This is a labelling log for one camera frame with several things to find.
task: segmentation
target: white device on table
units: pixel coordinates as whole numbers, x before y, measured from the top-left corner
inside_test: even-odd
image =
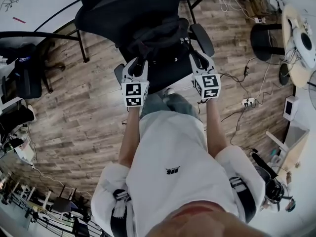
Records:
[[[141,65],[141,74],[138,77],[133,75],[136,66],[140,66],[137,57],[127,63],[122,72],[121,91],[126,107],[143,106],[148,95],[148,61]]]
[[[201,51],[195,51],[196,58],[199,59],[199,65],[192,54],[189,55],[192,67],[193,86],[201,96],[201,100],[218,98],[221,91],[221,77],[216,72],[215,64],[212,58]]]
[[[287,49],[296,49],[302,58],[301,61],[303,66],[306,69],[313,69],[316,65],[316,48],[313,41],[310,36],[306,34],[304,29],[299,27],[296,19],[288,20],[292,26],[293,37],[290,38]]]
[[[292,121],[297,113],[299,105],[299,99],[295,96],[290,96],[285,100],[285,106],[283,111],[283,117],[288,121]]]

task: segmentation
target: power outlet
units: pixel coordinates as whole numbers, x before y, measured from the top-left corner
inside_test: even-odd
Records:
[[[254,102],[255,102],[255,99],[253,98],[253,97],[249,97],[249,98],[245,98],[245,99],[243,99],[243,101],[241,102],[241,105],[242,106],[251,106],[251,105],[253,105],[254,104]]]

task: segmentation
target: forearm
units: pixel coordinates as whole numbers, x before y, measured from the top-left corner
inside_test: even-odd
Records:
[[[139,107],[132,107],[129,109],[122,146],[119,151],[119,164],[129,168],[132,166],[139,140]]]
[[[216,155],[227,147],[226,135],[223,130],[217,103],[214,99],[210,99],[206,103],[206,136],[208,153],[215,158]]]

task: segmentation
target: black cloth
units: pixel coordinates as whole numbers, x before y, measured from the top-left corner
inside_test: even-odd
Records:
[[[18,125],[24,124],[28,121],[34,120],[33,112],[24,106],[19,110],[13,111],[8,114],[0,116],[0,136],[1,143],[5,142],[5,139],[9,132],[11,132]]]
[[[271,179],[275,179],[277,177],[277,174],[265,163],[265,161],[260,157],[260,155],[258,155],[257,153],[253,153],[251,156],[259,167],[262,167],[270,174]]]

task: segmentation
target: black bag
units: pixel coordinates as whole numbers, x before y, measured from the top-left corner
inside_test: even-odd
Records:
[[[190,49],[188,27],[189,22],[185,18],[166,18],[156,27],[146,27],[135,32],[134,40],[127,49],[135,56],[148,60],[149,66],[177,62]]]

